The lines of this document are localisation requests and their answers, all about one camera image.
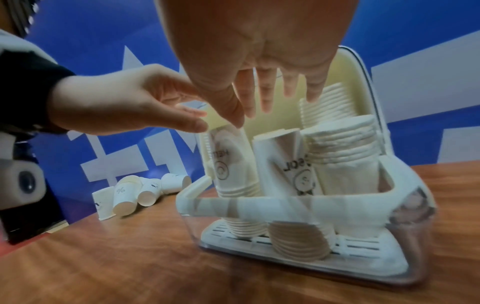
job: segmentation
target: clear plastic box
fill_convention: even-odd
[[[430,226],[436,212],[434,198],[418,175],[392,149],[378,99],[370,77],[359,56],[340,47],[332,62],[326,85],[343,82],[353,94],[361,114],[377,117],[382,141],[379,193],[335,196],[239,197],[218,198],[204,138],[200,152],[206,176],[180,192],[176,207],[194,242],[203,248],[218,250],[270,262],[287,264],[330,274],[391,285],[410,285],[428,274]],[[273,113],[248,120],[245,132],[253,136],[280,128],[301,126],[297,103],[305,96],[305,82],[299,84],[297,96],[283,97],[282,80],[275,88]],[[214,113],[207,117],[211,128],[225,123]],[[377,231],[375,237],[336,235],[331,254],[314,262],[299,262],[277,253],[267,235],[239,239],[231,234],[221,219],[247,221],[331,223],[359,231]]]

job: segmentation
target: human hand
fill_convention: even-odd
[[[66,130],[109,135],[145,127],[198,133],[208,125],[204,111],[181,105],[201,100],[187,76],[161,65],[101,76],[72,76],[50,93],[50,121]]]
[[[254,67],[264,112],[272,109],[277,68],[286,96],[295,94],[303,74],[307,100],[318,99],[357,2],[156,0],[168,41],[191,81],[237,127],[244,113],[255,116]]]

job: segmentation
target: table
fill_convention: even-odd
[[[175,197],[127,218],[96,214],[0,259],[10,303],[480,303],[480,162],[418,166],[439,214],[430,280],[389,290],[214,254],[193,244]]]

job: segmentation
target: person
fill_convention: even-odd
[[[188,77],[160,65],[76,76],[38,47],[2,31],[0,88],[8,110],[0,114],[1,128],[94,135],[149,126],[204,132],[205,112],[181,104],[202,99],[241,127],[244,114],[255,116],[253,68],[264,111],[272,108],[277,68],[286,95],[295,92],[304,74],[306,97],[314,101],[357,0],[156,3]]]

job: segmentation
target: black sleeve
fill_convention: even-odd
[[[73,76],[34,52],[3,51],[0,55],[0,125],[22,132],[64,133],[47,115],[47,99],[63,78]]]

